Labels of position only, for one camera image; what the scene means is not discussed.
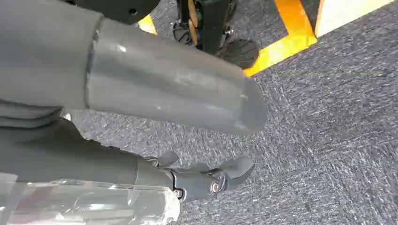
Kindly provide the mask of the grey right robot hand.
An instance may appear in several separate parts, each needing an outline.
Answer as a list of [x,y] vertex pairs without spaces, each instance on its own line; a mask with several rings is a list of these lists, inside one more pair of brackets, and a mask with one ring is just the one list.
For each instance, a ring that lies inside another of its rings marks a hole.
[[228,62],[59,0],[0,3],[0,170],[21,182],[165,186],[186,201],[240,186],[241,157],[172,169],[84,139],[64,108],[164,120],[235,135],[263,129],[258,85]]

